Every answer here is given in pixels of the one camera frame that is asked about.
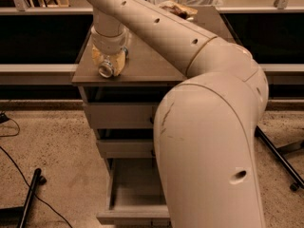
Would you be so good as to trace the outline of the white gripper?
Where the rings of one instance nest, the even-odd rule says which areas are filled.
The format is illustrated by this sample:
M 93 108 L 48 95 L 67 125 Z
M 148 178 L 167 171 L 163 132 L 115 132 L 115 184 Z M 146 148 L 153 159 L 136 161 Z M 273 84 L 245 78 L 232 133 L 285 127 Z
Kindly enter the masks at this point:
M 119 76 L 125 65 L 125 52 L 122 48 L 127 41 L 127 30 L 124 28 L 119 35 L 106 36 L 100 34 L 95 28 L 91 29 L 92 37 L 92 60 L 96 67 L 108 64 L 107 56 L 113 55 L 114 76 Z

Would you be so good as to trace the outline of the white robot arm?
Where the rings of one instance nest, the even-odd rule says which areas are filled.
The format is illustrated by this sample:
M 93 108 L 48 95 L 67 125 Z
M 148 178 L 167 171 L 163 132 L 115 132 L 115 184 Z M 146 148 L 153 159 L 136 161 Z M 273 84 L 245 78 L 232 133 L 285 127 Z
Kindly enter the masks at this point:
M 268 101 L 243 47 L 144 0 L 87 0 L 105 54 L 131 30 L 185 76 L 162 99 L 154 149 L 173 228 L 265 228 L 254 132 Z

